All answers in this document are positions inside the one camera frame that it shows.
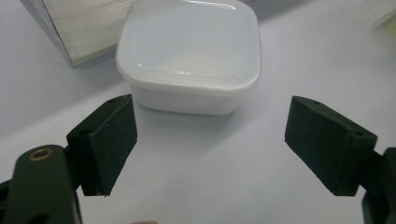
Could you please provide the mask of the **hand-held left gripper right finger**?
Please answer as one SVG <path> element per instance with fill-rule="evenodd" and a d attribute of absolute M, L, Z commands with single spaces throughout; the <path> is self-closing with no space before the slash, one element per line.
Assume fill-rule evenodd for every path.
<path fill-rule="evenodd" d="M 335 196 L 353 196 L 361 163 L 374 154 L 377 136 L 325 104 L 291 98 L 285 142 Z"/>

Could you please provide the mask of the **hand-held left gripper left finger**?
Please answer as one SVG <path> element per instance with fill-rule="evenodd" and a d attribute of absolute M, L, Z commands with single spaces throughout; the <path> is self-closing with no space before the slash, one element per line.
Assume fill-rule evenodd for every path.
<path fill-rule="evenodd" d="M 84 195 L 109 195 L 137 142 L 132 95 L 107 100 L 66 139 Z"/>

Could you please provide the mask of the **white wire basket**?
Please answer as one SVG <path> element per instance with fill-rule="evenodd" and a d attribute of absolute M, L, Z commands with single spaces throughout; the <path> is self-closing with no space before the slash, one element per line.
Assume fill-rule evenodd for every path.
<path fill-rule="evenodd" d="M 62 53 L 79 67 L 114 54 L 135 0 L 20 0 Z"/>

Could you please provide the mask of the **white square plastic container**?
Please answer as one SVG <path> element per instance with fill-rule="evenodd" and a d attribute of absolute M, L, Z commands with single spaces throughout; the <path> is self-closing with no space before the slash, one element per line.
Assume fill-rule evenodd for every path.
<path fill-rule="evenodd" d="M 258 19 L 239 0 L 134 0 L 116 61 L 147 108 L 226 115 L 260 77 Z"/>

